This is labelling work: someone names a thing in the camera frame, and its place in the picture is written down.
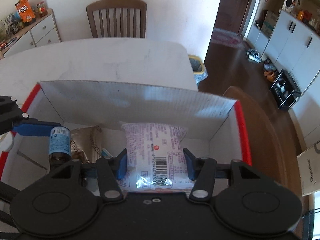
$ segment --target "barcode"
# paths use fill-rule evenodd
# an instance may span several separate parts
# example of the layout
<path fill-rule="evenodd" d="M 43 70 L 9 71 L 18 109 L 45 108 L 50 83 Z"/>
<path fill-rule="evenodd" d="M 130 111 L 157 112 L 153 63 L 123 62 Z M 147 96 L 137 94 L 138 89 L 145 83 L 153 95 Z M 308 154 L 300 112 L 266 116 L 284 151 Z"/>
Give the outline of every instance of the barcode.
<path fill-rule="evenodd" d="M 52 131 L 52 135 L 57 134 L 57 133 L 61 133 L 64 135 L 69 136 L 68 130 L 66 130 L 66 128 L 58 128 Z"/>
<path fill-rule="evenodd" d="M 166 157 L 155 157 L 156 185 L 166 186 L 168 179 L 168 165 Z"/>

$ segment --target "doormat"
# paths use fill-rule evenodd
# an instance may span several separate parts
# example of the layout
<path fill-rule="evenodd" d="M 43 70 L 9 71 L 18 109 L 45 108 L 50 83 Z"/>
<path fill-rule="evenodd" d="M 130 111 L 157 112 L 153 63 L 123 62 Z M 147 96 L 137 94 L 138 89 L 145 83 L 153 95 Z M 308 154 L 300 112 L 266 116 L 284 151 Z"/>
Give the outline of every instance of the doormat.
<path fill-rule="evenodd" d="M 236 33 L 214 28 L 210 42 L 235 49 L 245 49 L 244 42 Z"/>

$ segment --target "table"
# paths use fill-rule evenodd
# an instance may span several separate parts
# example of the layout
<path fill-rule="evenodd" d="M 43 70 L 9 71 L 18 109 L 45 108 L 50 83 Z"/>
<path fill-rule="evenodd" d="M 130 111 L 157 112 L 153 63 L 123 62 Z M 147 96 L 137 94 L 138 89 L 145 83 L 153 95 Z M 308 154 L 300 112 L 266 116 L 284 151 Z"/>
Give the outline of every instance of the table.
<path fill-rule="evenodd" d="M 67 41 L 0 60 L 1 95 L 21 106 L 37 82 L 95 80 L 198 90 L 186 49 L 135 38 Z"/>

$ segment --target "orange snack bag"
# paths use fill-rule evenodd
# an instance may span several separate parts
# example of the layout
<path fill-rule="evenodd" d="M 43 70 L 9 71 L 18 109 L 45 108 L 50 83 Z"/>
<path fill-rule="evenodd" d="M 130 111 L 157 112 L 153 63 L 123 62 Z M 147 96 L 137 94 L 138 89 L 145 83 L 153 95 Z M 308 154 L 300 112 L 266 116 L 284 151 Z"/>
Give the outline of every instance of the orange snack bag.
<path fill-rule="evenodd" d="M 28 0 L 19 0 L 15 6 L 25 26 L 36 22 L 36 16 L 33 13 Z"/>

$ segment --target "dark wood floor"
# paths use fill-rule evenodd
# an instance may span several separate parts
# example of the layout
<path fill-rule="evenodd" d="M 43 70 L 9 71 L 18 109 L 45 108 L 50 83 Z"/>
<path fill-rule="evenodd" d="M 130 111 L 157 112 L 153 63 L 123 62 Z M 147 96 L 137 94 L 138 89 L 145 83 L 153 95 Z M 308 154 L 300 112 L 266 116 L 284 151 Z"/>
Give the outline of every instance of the dark wood floor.
<path fill-rule="evenodd" d="M 263 64 L 249 62 L 245 50 L 214 43 L 209 45 L 204 64 L 208 77 L 199 84 L 199 91 L 223 95 L 229 86 L 237 86 L 252 96 L 266 112 L 284 152 L 286 169 L 290 172 L 288 176 L 290 190 L 301 196 L 296 159 L 296 156 L 301 153 L 300 143 L 288 112 L 277 108 L 276 101 L 269 91 L 271 83 L 263 75 Z"/>

